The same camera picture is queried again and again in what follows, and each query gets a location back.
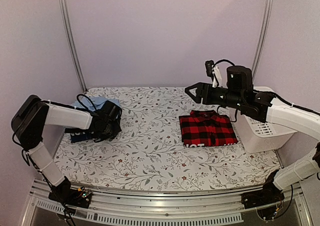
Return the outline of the light blue shirt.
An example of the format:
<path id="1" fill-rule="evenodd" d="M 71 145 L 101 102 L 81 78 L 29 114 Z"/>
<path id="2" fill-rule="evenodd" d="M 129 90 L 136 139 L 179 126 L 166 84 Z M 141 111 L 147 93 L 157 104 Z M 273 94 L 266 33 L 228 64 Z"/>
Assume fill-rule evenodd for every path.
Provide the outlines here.
<path id="1" fill-rule="evenodd" d="M 110 101 L 120 107 L 120 102 L 117 99 L 111 99 L 111 98 L 105 98 L 103 96 L 98 97 L 89 97 L 89 99 L 92 101 L 92 103 L 85 97 L 81 97 L 80 101 L 83 105 L 85 105 L 90 111 L 99 110 L 103 107 L 105 102 Z"/>

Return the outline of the dark navy shirt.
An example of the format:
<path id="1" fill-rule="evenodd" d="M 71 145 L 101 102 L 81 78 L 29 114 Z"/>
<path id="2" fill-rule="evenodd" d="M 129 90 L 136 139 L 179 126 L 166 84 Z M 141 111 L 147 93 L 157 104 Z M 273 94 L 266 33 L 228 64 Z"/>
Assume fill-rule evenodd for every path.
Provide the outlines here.
<path id="1" fill-rule="evenodd" d="M 96 132 L 89 132 L 87 130 L 78 128 L 66 128 L 64 130 L 64 133 L 70 135 L 71 143 L 93 140 L 98 137 L 98 134 Z"/>

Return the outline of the red black plaid shirt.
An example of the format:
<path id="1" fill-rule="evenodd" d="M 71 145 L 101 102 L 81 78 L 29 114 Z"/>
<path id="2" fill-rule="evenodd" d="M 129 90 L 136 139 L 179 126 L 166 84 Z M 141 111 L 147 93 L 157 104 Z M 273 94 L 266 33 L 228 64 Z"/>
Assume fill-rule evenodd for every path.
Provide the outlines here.
<path id="1" fill-rule="evenodd" d="M 239 142 L 227 115 L 215 110 L 192 110 L 179 117 L 181 141 L 185 148 L 220 147 Z"/>

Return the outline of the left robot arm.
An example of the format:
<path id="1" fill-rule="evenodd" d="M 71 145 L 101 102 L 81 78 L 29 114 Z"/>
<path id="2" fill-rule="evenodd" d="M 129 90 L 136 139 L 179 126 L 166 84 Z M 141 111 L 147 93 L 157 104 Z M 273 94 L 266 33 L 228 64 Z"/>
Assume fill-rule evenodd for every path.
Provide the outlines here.
<path id="1" fill-rule="evenodd" d="M 121 132 L 123 110 L 117 100 L 78 94 L 73 104 L 63 104 L 30 95 L 11 121 L 12 141 L 20 146 L 27 163 L 33 163 L 63 202 L 74 199 L 71 183 L 45 146 L 47 127 L 64 128 L 73 143 L 87 139 L 113 140 Z"/>

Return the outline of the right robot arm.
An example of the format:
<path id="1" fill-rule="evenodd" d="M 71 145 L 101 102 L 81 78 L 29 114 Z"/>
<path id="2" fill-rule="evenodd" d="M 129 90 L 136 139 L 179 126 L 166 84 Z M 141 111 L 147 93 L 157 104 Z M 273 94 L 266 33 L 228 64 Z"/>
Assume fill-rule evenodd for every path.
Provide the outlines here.
<path id="1" fill-rule="evenodd" d="M 198 82 L 185 88 L 185 93 L 197 104 L 219 105 L 239 110 L 241 114 L 259 121 L 280 125 L 320 139 L 320 114 L 293 105 L 271 91 L 254 90 L 250 68 L 235 65 L 226 69 L 227 87 Z M 259 192 L 262 204 L 269 204 L 288 186 L 303 181 L 320 171 L 320 147 L 289 166 L 269 175 Z"/>

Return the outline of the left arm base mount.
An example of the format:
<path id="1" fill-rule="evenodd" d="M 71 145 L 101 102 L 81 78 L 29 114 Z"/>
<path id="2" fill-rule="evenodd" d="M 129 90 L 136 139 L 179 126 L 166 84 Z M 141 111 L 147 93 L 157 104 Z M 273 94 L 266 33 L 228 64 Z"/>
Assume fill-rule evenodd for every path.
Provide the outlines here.
<path id="1" fill-rule="evenodd" d="M 48 198 L 52 201 L 61 203 L 63 206 L 75 206 L 88 209 L 93 192 L 91 189 L 80 187 L 77 189 L 71 188 L 70 185 L 53 186 Z"/>

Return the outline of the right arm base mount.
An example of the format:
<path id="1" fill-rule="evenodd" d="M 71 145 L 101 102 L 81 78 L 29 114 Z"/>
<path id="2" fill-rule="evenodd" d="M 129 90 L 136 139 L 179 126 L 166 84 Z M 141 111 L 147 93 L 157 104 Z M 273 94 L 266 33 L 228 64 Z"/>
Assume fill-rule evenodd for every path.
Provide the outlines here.
<path id="1" fill-rule="evenodd" d="M 275 186 L 263 187 L 260 190 L 245 192 L 241 194 L 241 203 L 245 209 L 251 209 L 268 204 L 280 202 L 285 199 L 281 190 Z"/>

